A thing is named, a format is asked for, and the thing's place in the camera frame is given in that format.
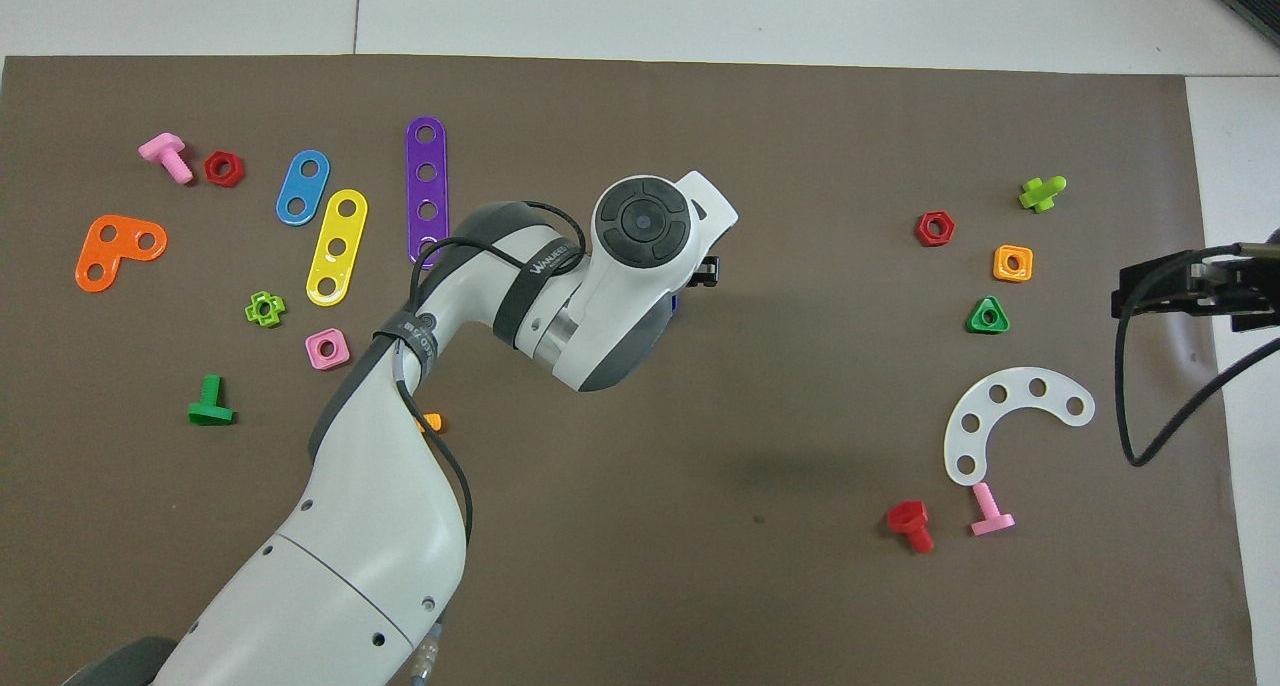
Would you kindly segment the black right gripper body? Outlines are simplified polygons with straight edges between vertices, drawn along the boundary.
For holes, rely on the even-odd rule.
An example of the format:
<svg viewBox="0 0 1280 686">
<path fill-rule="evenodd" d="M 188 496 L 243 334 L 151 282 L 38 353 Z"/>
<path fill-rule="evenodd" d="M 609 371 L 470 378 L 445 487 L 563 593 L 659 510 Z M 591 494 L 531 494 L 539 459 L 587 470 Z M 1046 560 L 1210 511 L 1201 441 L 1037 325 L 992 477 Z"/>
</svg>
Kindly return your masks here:
<svg viewBox="0 0 1280 686">
<path fill-rule="evenodd" d="M 1279 230 L 1265 241 L 1270 256 L 1216 259 L 1199 267 L 1196 305 L 1204 314 L 1230 317 L 1231 331 L 1271 329 L 1279 323 Z"/>
</svg>

